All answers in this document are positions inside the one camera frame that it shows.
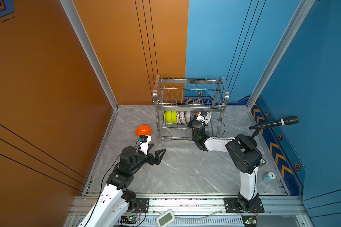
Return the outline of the pink striped ceramic bowl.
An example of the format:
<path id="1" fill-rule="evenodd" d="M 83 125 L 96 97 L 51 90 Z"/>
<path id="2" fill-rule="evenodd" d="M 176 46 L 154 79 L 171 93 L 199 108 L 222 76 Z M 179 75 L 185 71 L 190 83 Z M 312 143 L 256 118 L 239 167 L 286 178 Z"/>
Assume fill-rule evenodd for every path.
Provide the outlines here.
<path id="1" fill-rule="evenodd" d="M 184 112 L 184 118 L 185 118 L 185 121 L 186 121 L 186 124 L 188 124 L 191 120 L 191 112 L 190 111 L 185 111 Z"/>

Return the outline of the blue triangle patterned bowl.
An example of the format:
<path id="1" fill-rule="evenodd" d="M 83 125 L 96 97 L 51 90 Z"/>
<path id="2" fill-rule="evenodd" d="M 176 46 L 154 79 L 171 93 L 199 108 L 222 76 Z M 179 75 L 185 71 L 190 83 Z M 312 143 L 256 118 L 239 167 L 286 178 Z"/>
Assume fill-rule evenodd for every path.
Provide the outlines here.
<path id="1" fill-rule="evenodd" d="M 179 111 L 179 120 L 180 120 L 181 124 L 186 124 L 184 111 Z"/>

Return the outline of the lime green bowl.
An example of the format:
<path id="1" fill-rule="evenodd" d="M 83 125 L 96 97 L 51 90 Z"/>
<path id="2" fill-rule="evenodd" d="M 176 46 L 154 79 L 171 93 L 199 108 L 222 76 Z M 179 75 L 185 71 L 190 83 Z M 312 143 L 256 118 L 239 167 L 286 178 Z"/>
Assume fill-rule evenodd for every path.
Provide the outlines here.
<path id="1" fill-rule="evenodd" d="M 172 116 L 171 111 L 165 111 L 164 113 L 164 119 L 167 123 L 172 124 Z"/>
<path id="2" fill-rule="evenodd" d="M 176 111 L 171 111 L 171 122 L 173 124 L 177 124 L 177 112 Z"/>

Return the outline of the white bowl orange outside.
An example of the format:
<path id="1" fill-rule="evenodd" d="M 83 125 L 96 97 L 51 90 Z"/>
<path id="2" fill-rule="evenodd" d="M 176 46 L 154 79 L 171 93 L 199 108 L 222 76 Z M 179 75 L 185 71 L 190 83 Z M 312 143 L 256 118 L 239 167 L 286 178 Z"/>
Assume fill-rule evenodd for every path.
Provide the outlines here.
<path id="1" fill-rule="evenodd" d="M 202 111 L 196 113 L 196 121 L 201 121 L 203 124 L 208 124 L 211 121 L 211 113 Z"/>

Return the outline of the orange plastic bowl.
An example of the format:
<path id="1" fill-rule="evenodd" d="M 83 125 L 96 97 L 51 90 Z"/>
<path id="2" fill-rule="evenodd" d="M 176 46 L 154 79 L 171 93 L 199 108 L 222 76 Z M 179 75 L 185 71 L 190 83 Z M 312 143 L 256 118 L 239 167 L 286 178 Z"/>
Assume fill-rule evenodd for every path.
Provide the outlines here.
<path id="1" fill-rule="evenodd" d="M 137 135 L 138 138 L 140 138 L 140 136 L 142 135 L 146 135 L 146 136 L 150 136 L 152 133 L 152 129 L 150 126 L 148 125 L 140 125 L 139 127 L 137 127 L 135 134 Z"/>

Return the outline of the white maroon patterned bowl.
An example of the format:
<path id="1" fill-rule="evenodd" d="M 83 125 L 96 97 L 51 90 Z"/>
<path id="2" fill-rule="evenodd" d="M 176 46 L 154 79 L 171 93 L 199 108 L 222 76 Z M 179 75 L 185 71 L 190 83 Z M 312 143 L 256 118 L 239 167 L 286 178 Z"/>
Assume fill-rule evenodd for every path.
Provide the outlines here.
<path id="1" fill-rule="evenodd" d="M 179 118 L 179 112 L 176 111 L 176 121 L 177 121 L 177 124 L 180 124 L 181 121 L 180 121 L 180 118 Z"/>

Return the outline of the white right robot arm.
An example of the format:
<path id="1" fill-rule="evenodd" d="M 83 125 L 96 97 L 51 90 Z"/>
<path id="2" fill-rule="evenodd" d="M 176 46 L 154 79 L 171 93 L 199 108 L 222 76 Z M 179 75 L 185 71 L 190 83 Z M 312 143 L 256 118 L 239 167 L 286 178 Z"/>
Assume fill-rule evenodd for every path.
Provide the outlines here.
<path id="1" fill-rule="evenodd" d="M 261 165 L 262 153 L 257 149 L 254 138 L 259 134 L 259 129 L 254 129 L 252 136 L 238 134 L 231 138 L 210 137 L 206 134 L 203 121 L 191 120 L 188 127 L 192 129 L 192 141 L 203 151 L 219 151 L 228 153 L 240 171 L 241 186 L 238 199 L 229 206 L 228 212 L 254 212 L 264 213 L 265 210 L 257 191 L 257 175 Z"/>

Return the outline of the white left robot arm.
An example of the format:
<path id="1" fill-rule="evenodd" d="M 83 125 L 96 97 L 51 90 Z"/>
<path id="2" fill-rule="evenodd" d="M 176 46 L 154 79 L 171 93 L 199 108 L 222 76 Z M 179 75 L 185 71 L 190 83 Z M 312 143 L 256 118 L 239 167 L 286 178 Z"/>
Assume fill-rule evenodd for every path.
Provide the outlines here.
<path id="1" fill-rule="evenodd" d="M 113 227 L 119 219 L 135 207 L 136 194 L 128 190 L 134 174 L 145 164 L 159 165 L 166 149 L 145 155 L 135 147 L 123 149 L 119 162 L 110 173 L 96 203 L 85 216 L 80 227 Z"/>

